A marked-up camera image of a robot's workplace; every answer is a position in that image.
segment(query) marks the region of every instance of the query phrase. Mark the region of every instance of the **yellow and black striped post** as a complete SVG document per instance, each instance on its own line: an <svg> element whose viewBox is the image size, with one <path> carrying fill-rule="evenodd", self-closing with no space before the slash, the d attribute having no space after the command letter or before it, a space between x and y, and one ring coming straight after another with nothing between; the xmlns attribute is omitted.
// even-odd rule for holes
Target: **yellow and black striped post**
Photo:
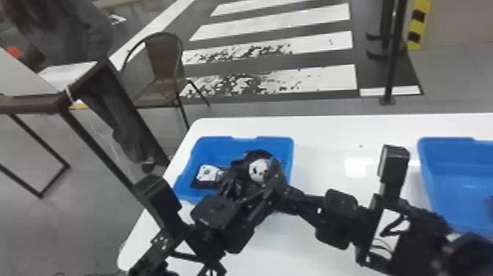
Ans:
<svg viewBox="0 0 493 276"><path fill-rule="evenodd" d="M409 35L407 37L407 48L409 50L419 50L421 48L430 6L431 0L415 0L415 8L412 10Z"/></svg>

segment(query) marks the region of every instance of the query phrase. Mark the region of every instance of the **brown chair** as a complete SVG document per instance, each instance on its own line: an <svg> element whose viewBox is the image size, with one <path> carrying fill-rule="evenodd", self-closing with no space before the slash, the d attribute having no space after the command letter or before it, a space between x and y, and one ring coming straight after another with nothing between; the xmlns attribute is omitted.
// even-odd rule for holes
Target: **brown chair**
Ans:
<svg viewBox="0 0 493 276"><path fill-rule="evenodd" d="M187 129L190 128L180 98L180 91L187 84L190 84L204 100L205 104L207 106L211 105L195 86L194 82L185 77L183 63L181 62L183 53L181 39L176 34L169 32L156 32L148 35L128 52L120 71L121 74L123 74L130 56L143 43L154 73L154 80L134 97L134 105L137 108L178 107L181 110Z"/></svg>

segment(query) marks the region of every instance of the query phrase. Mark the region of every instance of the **blue plastic bin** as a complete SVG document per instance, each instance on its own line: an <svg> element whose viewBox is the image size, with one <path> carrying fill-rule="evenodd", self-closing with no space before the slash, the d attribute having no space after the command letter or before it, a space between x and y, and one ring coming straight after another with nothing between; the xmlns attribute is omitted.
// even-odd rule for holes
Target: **blue plastic bin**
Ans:
<svg viewBox="0 0 493 276"><path fill-rule="evenodd" d="M493 237L493 143L422 138L417 148L433 210L456 232Z"/></svg>
<svg viewBox="0 0 493 276"><path fill-rule="evenodd" d="M191 150L188 164L176 179L173 190L181 200L197 204L206 195L213 195L216 190L194 189L191 182L200 166L209 164L216 167L229 167L231 161L241 159L247 151L267 150L281 163L286 179L291 178L294 142L289 137L257 137L242 139L233 137L202 137Z"/></svg>

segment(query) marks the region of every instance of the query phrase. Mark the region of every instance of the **crosswalk stripe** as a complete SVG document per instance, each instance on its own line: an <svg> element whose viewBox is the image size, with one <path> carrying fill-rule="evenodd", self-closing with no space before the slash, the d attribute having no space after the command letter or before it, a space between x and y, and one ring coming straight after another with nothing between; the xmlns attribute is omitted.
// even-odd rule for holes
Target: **crosswalk stripe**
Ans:
<svg viewBox="0 0 493 276"><path fill-rule="evenodd" d="M353 35L351 31L344 31L188 50L183 52L183 63L185 65L194 65L262 56L306 54L351 48L353 48Z"/></svg>
<svg viewBox="0 0 493 276"><path fill-rule="evenodd" d="M231 35L244 35L297 26L345 21L350 18L349 4L337 4L308 10L284 12L276 15L265 15L256 18L202 25L190 40L205 40Z"/></svg>
<svg viewBox="0 0 493 276"><path fill-rule="evenodd" d="M186 10L195 0L176 0L165 9L160 15L156 16L148 25L142 28L136 33L129 41L116 50L109 58L117 70L120 70L123 66L123 61L127 56L128 51L137 44L142 38L147 37L155 32L161 32L168 27L183 11ZM135 50L134 54L130 57L132 60L142 49L144 45Z"/></svg>
<svg viewBox="0 0 493 276"><path fill-rule="evenodd" d="M292 70L275 70L266 73L232 73L227 76L191 78L204 95L278 94L357 88L354 65L335 65ZM188 85L180 93L191 98L197 96Z"/></svg>
<svg viewBox="0 0 493 276"><path fill-rule="evenodd" d="M224 3L217 6L217 8L211 13L211 16L226 15L230 13L246 12L250 10L259 10L266 7L276 7L284 4L299 3L305 1L314 0L245 0L234 1L231 3Z"/></svg>
<svg viewBox="0 0 493 276"><path fill-rule="evenodd" d="M385 93L385 87L362 88L359 95L362 97L382 96ZM417 85L393 87L392 95L418 95L421 90Z"/></svg>

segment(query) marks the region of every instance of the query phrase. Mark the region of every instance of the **robotic arm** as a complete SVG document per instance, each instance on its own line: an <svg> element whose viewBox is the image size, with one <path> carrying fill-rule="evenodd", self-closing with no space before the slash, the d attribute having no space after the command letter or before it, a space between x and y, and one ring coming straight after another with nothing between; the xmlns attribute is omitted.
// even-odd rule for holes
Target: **robotic arm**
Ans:
<svg viewBox="0 0 493 276"><path fill-rule="evenodd" d="M259 160L267 164L262 172L253 167ZM353 244L359 265L386 275L493 275L493 244L489 240L466 234L451 242L447 239L451 229L442 217L400 198L408 161L405 148L383 147L380 191L366 208L352 195L333 189L325 196L306 195L287 184L282 165L270 153L251 151L232 162L216 195L204 197L195 206L193 225L178 216L181 205L169 185L162 178L148 176L136 184L134 194L161 232L129 275L176 275L167 270L168 257L202 263L198 275L212 271L225 275L221 258L226 252L240 253L255 228L275 211L301 217L315 228L315 237L324 244L341 250ZM379 234L398 236L390 259L371 250L385 209L400 214ZM404 220L409 222L408 229L393 230ZM186 242L195 255L176 252L181 242Z"/></svg>

